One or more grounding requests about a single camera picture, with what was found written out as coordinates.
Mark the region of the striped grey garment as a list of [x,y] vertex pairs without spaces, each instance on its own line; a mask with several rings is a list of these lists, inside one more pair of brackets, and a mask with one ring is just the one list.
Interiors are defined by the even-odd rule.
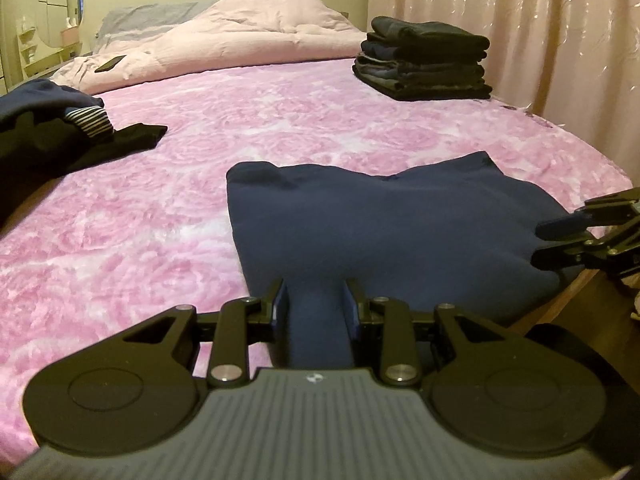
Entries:
[[111,136],[114,133],[106,110],[99,105],[66,108],[64,118],[91,139]]

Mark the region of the stack of folded dark clothes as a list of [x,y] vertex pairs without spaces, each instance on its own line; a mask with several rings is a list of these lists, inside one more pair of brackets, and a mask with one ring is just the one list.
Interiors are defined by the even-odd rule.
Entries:
[[442,23],[377,16],[352,71],[396,101],[488,100],[492,88],[480,65],[490,41]]

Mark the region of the pink sheer curtain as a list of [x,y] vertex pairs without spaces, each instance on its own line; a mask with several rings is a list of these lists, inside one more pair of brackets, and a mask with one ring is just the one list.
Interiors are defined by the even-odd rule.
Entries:
[[496,98],[576,134],[639,179],[639,0],[369,0],[368,15],[488,37]]

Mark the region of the round wall mirror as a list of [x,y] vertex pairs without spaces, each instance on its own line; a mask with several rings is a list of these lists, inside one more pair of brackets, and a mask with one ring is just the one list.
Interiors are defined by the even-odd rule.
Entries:
[[51,48],[79,44],[84,13],[84,0],[37,0],[36,29],[40,39]]

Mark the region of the white bedside table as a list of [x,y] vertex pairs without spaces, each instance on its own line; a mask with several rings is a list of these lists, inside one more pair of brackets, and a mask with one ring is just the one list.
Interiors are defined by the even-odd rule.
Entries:
[[80,53],[79,27],[65,26],[60,33],[62,44],[50,47],[38,34],[36,26],[26,18],[15,22],[16,44],[20,54],[23,79],[44,77],[54,73]]

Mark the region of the black smartphone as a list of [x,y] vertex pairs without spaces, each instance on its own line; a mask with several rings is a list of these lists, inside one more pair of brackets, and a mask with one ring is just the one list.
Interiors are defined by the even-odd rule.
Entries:
[[106,73],[109,72],[110,70],[114,70],[114,68],[120,63],[122,62],[122,60],[126,58],[126,55],[117,55],[114,56],[114,58],[110,58],[108,61],[106,61],[105,63],[103,63],[102,65],[98,66],[94,72],[96,74],[102,74],[102,73]]

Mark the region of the navy blue sweatshirt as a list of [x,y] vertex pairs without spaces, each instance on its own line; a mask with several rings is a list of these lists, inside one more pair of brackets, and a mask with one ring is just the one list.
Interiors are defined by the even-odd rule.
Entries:
[[430,312],[449,302],[502,326],[553,299],[577,268],[541,271],[538,223],[564,208],[476,152],[391,176],[333,166],[241,162],[227,174],[232,235],[247,288],[275,280],[290,310],[270,346],[276,367],[355,363],[345,283]]

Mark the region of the pink floral bed blanket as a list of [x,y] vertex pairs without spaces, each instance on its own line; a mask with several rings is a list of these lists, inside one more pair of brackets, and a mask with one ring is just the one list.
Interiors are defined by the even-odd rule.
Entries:
[[398,102],[347,60],[184,75],[103,95],[112,123],[164,125],[156,148],[51,182],[1,233],[1,467],[35,449],[38,370],[175,304],[218,308],[244,281],[227,214],[238,162],[365,174],[484,151],[564,208],[631,187],[588,143],[497,100]]

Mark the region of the pale pink duvet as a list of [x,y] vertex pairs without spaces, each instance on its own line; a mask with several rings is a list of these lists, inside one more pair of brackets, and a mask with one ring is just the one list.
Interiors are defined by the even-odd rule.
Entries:
[[[366,34],[321,0],[218,0],[148,42],[75,58],[52,81],[88,94],[223,68],[353,58]],[[94,70],[126,55],[114,70]]]

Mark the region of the grey pillow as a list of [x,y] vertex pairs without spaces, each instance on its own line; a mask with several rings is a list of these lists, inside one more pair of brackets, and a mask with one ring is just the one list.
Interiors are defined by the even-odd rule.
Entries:
[[124,6],[106,14],[92,52],[122,50],[130,42],[148,42],[208,9],[214,0]]

